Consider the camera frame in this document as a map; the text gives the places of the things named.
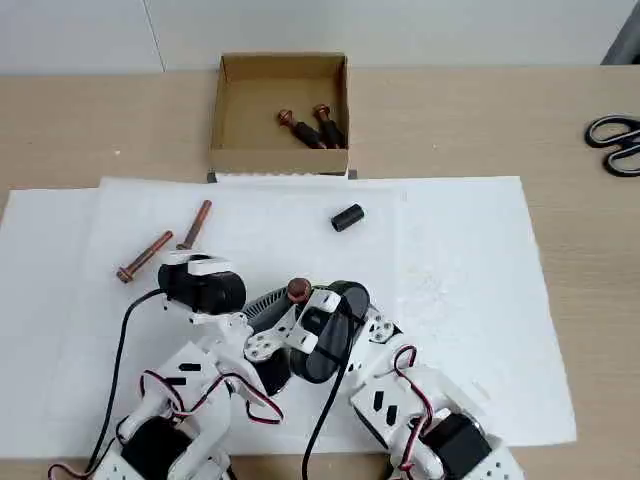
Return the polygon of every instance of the copper bolt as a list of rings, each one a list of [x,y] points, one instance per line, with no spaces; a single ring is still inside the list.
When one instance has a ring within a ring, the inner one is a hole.
[[[293,118],[293,112],[287,109],[280,110],[278,112],[278,122],[283,127],[289,127],[289,128],[295,127],[296,123],[298,123]]]
[[[176,246],[177,250],[191,250],[193,247],[193,243],[196,241],[196,237],[200,233],[202,229],[202,224],[204,223],[207,215],[209,215],[209,209],[211,208],[211,200],[205,200],[202,202],[202,206],[200,210],[198,210],[198,214],[196,215],[195,220],[191,224],[191,228],[187,233],[187,236],[184,239],[184,242],[179,243]]]
[[[122,283],[129,283],[132,281],[133,275],[140,269],[140,267],[151,260],[151,257],[153,257],[153,255],[155,255],[155,253],[160,250],[164,244],[171,239],[171,237],[173,237],[173,232],[171,230],[167,230],[158,240],[153,242],[149,248],[138,255],[138,257],[131,262],[129,266],[118,268],[118,273],[116,273],[116,275]]]
[[[331,109],[329,108],[329,105],[325,105],[324,103],[321,103],[313,107],[313,114],[321,122],[329,121],[330,112],[331,112]]]
[[[287,297],[293,303],[303,303],[311,296],[311,282],[306,278],[294,278],[287,285]]]

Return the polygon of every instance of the bolt head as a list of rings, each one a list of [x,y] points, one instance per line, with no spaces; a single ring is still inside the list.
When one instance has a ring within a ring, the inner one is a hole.
[[[303,303],[311,296],[311,282],[306,278],[294,278],[287,285],[287,297],[293,303]]]
[[[329,105],[326,105],[324,103],[320,103],[313,107],[313,113],[315,113],[316,115],[329,115],[330,112],[331,109],[329,108]]]
[[[293,122],[293,112],[287,109],[280,110],[278,112],[278,122],[282,126],[291,125]]]
[[[131,281],[133,281],[133,275],[131,275],[131,273],[129,273],[129,271],[126,268],[118,268],[118,272],[116,273],[116,276],[120,279],[120,281],[122,283],[129,283]]]

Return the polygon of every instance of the white wall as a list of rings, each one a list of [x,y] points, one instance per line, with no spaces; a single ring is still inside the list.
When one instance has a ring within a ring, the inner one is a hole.
[[[209,68],[243,50],[345,51],[356,65],[598,64],[636,2],[143,1],[0,0],[0,73]]]
[[[162,71],[141,0],[0,0],[0,73]]]

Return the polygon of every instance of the black rubber spacer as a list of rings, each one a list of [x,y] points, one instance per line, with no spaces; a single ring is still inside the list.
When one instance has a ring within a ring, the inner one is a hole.
[[[356,222],[359,222],[364,218],[364,210],[360,205],[354,203],[346,210],[343,210],[338,215],[331,219],[331,225],[336,232],[342,232],[349,228]]]

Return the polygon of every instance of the wire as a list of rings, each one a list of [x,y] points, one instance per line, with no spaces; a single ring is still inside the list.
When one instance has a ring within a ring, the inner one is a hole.
[[[229,465],[229,468],[227,468],[227,476],[229,477],[229,480],[238,480],[238,477],[236,477],[236,474],[231,468],[231,465]]]
[[[98,440],[96,441],[96,445],[93,448],[93,453],[89,458],[89,463],[87,464],[87,470],[90,471],[95,465],[96,460],[98,459],[98,454],[100,453],[100,448],[102,447],[102,442],[104,440],[105,435],[107,434],[107,429],[109,428],[109,422],[111,420],[111,411],[113,410],[113,402],[116,398],[116,389],[118,387],[118,374],[120,373],[120,360],[122,358],[122,350],[124,348],[124,340],[127,335],[127,324],[129,323],[129,317],[131,316],[131,312],[140,305],[141,303],[146,302],[152,297],[160,295],[164,293],[164,290],[161,288],[157,288],[155,290],[151,290],[148,293],[145,293],[143,296],[135,300],[127,311],[124,314],[124,318],[122,319],[122,327],[120,329],[120,340],[118,341],[118,350],[116,351],[116,359],[113,364],[113,378],[111,379],[111,390],[109,392],[109,400],[107,401],[107,411],[104,414],[104,421],[102,422],[102,429],[100,430],[100,435],[98,436]]]
[[[166,390],[169,391],[169,393],[171,393],[171,396],[174,397],[174,400],[171,400],[171,403],[173,405],[178,405],[180,407],[180,410],[184,410],[184,401],[182,400],[182,397],[180,396],[180,393],[175,389],[175,387],[173,385],[171,385],[169,382],[167,382],[166,378],[164,378],[163,376],[157,374],[153,370],[145,370],[144,372],[142,372],[142,375],[140,375],[139,385],[140,385],[140,395],[142,397],[144,397],[144,395],[146,393],[146,389],[144,387],[144,377],[145,376],[150,376],[151,378],[156,380],[158,383],[160,383]]]
[[[400,350],[398,350],[398,352],[395,354],[393,358],[393,370],[396,372],[396,375],[398,375],[400,378],[403,378],[404,380],[409,382],[409,385],[411,386],[411,390],[416,395],[418,395],[418,397],[420,397],[420,400],[424,404],[425,412],[426,412],[424,415],[420,417],[420,420],[413,428],[411,435],[409,435],[409,439],[407,440],[407,444],[405,445],[404,452],[402,454],[402,460],[400,462],[400,465],[398,466],[398,469],[402,470],[409,480],[413,480],[413,476],[411,475],[411,469],[413,468],[413,465],[414,465],[411,462],[411,457],[413,455],[413,448],[420,434],[424,432],[427,428],[429,428],[429,426],[431,425],[431,422],[433,421],[433,407],[431,406],[431,403],[429,402],[429,399],[424,394],[424,392],[420,390],[420,388],[413,382],[413,380],[411,380],[398,366],[398,361],[400,360],[400,357],[408,351],[411,351],[411,356],[409,357],[408,366],[413,367],[413,364],[416,360],[416,355],[418,353],[418,349],[414,345],[405,345]]]
[[[56,480],[56,475],[54,473],[56,469],[63,470],[67,475],[69,475],[69,476],[71,476],[73,478],[78,478],[78,479],[89,478],[98,469],[98,467],[102,463],[102,460],[104,460],[104,457],[107,456],[107,453],[109,452],[109,449],[111,448],[111,445],[113,445],[114,441],[115,441],[115,437],[111,439],[111,441],[107,445],[106,450],[104,451],[104,453],[100,457],[100,460],[93,466],[92,469],[90,469],[90,470],[88,470],[86,472],[78,472],[78,471],[74,470],[70,465],[68,465],[66,463],[52,463],[49,466],[49,469],[47,470],[47,478],[48,478],[48,480]]]
[[[316,426],[313,428],[313,433],[311,433],[311,437],[309,438],[309,443],[307,443],[307,448],[304,452],[304,457],[302,457],[302,480],[309,479],[309,458],[311,457],[311,452],[313,451],[313,447],[316,443],[318,435],[320,434],[320,430],[322,429],[322,425],[324,425],[324,421],[329,414],[329,410],[333,406],[333,402],[336,399],[336,395],[338,394],[338,389],[340,388],[340,384],[342,383],[342,378],[344,377],[345,372],[347,371],[347,364],[349,363],[349,357],[351,356],[351,342],[353,341],[354,328],[353,328],[353,320],[351,318],[348,319],[349,328],[347,333],[347,344],[344,347],[344,351],[342,353],[342,363],[340,364],[340,369],[336,375],[336,380],[333,382],[333,387],[331,388],[331,392],[327,397],[327,401],[324,404],[324,408],[322,409],[322,413],[318,417],[318,421],[316,422]]]
[[[263,417],[258,417],[256,415],[253,415],[251,413],[251,406],[250,406],[251,404],[247,400],[246,401],[246,411],[247,411],[247,417],[249,417],[249,420],[254,421],[254,422],[258,422],[258,423],[264,423],[264,424],[267,424],[267,425],[278,425],[278,424],[282,423],[282,420],[284,419],[284,413],[282,412],[280,407],[273,400],[271,400],[267,395],[262,393],[256,387],[254,387],[251,384],[251,382],[249,382],[242,375],[237,374],[235,372],[222,373],[222,374],[218,375],[215,378],[215,380],[211,383],[211,385],[209,385],[209,387],[204,392],[204,394],[198,399],[198,401],[196,401],[196,403],[190,409],[186,409],[185,408],[184,402],[182,400],[182,397],[180,396],[178,391],[173,387],[173,385],[169,384],[164,377],[162,377],[161,375],[159,375],[158,373],[156,373],[156,372],[154,372],[152,370],[145,370],[143,372],[143,374],[140,376],[140,393],[142,394],[142,396],[144,396],[144,394],[145,394],[145,388],[144,388],[144,376],[145,375],[148,375],[148,376],[152,377],[153,379],[157,380],[158,382],[160,382],[176,398],[177,403],[179,404],[179,409],[176,408],[176,402],[171,402],[171,410],[173,411],[174,415],[176,417],[180,418],[180,419],[184,419],[186,417],[194,415],[198,411],[198,409],[200,407],[202,407],[202,405],[204,405],[204,403],[207,401],[207,398],[209,397],[209,395],[211,395],[214,392],[214,390],[216,388],[218,388],[218,386],[220,384],[222,384],[223,381],[226,380],[227,378],[235,378],[235,379],[239,380],[240,382],[242,382],[242,384],[245,387],[247,387],[247,389],[253,395],[255,395],[260,400],[262,400],[264,403],[266,403],[274,412],[276,412],[276,414],[279,417],[279,418],[263,418]]]

